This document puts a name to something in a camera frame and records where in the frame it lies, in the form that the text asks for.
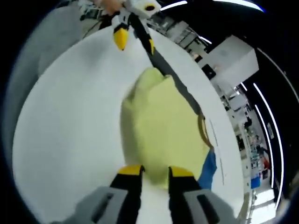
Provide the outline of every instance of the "white tabletop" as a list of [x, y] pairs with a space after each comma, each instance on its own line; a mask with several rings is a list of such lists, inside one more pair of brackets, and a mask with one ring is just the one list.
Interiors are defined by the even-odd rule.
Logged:
[[[120, 52], [112, 32], [101, 30], [61, 55], [35, 84], [21, 111], [14, 136], [14, 178], [27, 206], [43, 223], [70, 216], [84, 196], [108, 186], [125, 165], [121, 101], [151, 63], [133, 33]], [[212, 190], [237, 216], [243, 203], [242, 165], [226, 111], [191, 57], [166, 37], [151, 33], [206, 116], [218, 167]], [[167, 191], [145, 180], [137, 222], [171, 223]]]

